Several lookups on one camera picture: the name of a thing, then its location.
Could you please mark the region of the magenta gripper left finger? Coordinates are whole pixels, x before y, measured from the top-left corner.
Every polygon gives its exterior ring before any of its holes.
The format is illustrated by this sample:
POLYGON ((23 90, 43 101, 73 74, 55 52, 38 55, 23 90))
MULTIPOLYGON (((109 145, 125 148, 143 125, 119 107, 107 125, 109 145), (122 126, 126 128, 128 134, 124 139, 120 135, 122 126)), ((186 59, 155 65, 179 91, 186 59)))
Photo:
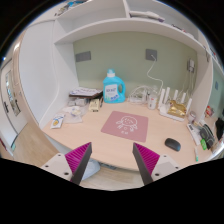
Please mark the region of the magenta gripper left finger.
POLYGON ((72 171, 71 182, 79 185, 85 172, 87 163, 92 153, 92 144, 86 143, 70 151, 65 159, 72 171))

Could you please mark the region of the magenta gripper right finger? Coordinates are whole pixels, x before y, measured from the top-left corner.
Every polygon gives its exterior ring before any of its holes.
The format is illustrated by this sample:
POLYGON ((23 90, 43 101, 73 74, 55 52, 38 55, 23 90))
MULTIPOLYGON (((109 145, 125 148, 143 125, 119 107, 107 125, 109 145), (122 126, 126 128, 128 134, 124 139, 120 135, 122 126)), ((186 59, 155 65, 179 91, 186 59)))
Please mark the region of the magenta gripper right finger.
POLYGON ((152 183, 152 172, 159 161, 160 155, 137 143, 133 144, 132 153, 136 160, 143 184, 148 185, 152 183))

